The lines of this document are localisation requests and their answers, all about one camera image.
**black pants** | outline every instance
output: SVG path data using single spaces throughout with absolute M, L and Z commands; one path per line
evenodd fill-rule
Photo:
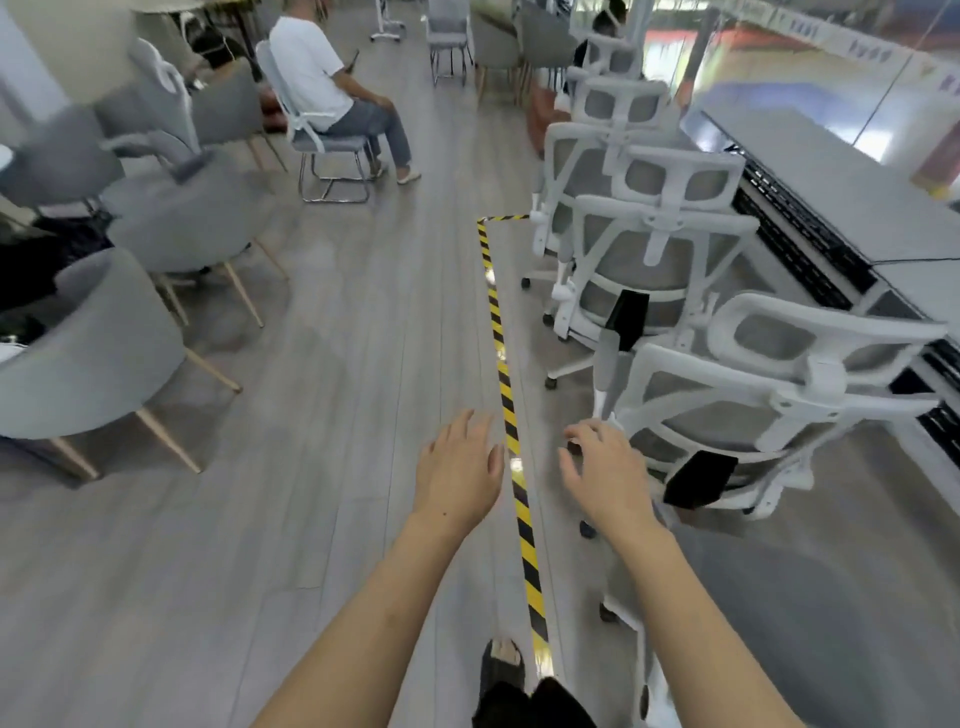
M 473 728 L 596 728 L 584 707 L 548 677 L 534 694 L 497 683 L 480 698 Z

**white t-shirt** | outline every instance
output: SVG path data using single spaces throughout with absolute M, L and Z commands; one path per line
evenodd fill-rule
M 310 120 L 318 131 L 325 132 L 353 106 L 353 99 L 333 83 L 333 74 L 344 64 L 319 25 L 284 15 L 270 32 L 270 48 L 298 110 L 333 114 Z

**hand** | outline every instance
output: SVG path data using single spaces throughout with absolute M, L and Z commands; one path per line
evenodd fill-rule
M 386 96 L 377 96 L 375 99 L 373 99 L 373 102 L 377 104 L 379 107 L 381 107 L 382 109 L 389 111 L 390 113 L 393 113 L 394 111 L 396 111 L 394 102 L 392 102 Z
M 503 446 L 487 449 L 493 417 L 484 415 L 469 426 L 472 416 L 473 410 L 465 409 L 420 451 L 414 498 L 415 516 L 452 529 L 448 532 L 461 541 L 490 513 L 503 481 Z
M 599 420 L 584 420 L 564 435 L 576 439 L 584 454 L 579 474 L 570 453 L 560 450 L 564 485 L 614 547 L 632 533 L 663 529 L 650 500 L 646 462 L 623 432 Z

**yellow and black striped tape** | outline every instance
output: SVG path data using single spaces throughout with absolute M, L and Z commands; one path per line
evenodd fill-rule
M 500 297 L 496 292 L 496 277 L 487 239 L 487 221 L 525 220 L 530 215 L 504 215 L 482 217 L 477 220 L 480 237 L 480 252 L 483 257 L 484 274 L 487 279 L 487 300 L 490 302 L 490 325 L 493 329 L 493 347 L 496 349 L 496 369 L 500 377 L 500 401 L 503 404 L 503 421 L 507 430 L 507 450 L 510 451 L 510 473 L 514 486 L 516 527 L 520 533 L 520 555 L 523 559 L 523 578 L 526 582 L 527 607 L 530 612 L 530 627 L 533 632 L 534 659 L 538 679 L 553 674 L 553 656 L 546 629 L 546 609 L 540 586 L 540 567 L 537 561 L 537 546 L 534 542 L 534 525 L 530 517 L 530 499 L 527 497 L 527 482 L 523 476 L 523 461 L 520 458 L 520 433 L 516 425 L 514 392 L 510 384 L 510 367 L 507 362 L 507 345 L 503 336 L 503 320 L 500 316 Z

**man in white shirt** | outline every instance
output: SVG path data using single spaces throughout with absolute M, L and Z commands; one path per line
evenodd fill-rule
M 283 15 L 270 32 L 280 76 L 290 88 L 293 102 L 303 112 L 329 114 L 313 119 L 318 132 L 328 136 L 365 136 L 370 141 L 367 159 L 371 177 L 383 174 L 379 159 L 384 134 L 396 166 L 396 181 L 406 184 L 420 178 L 410 163 L 410 144 L 394 103 L 358 84 L 314 22 L 315 0 L 283 0 Z

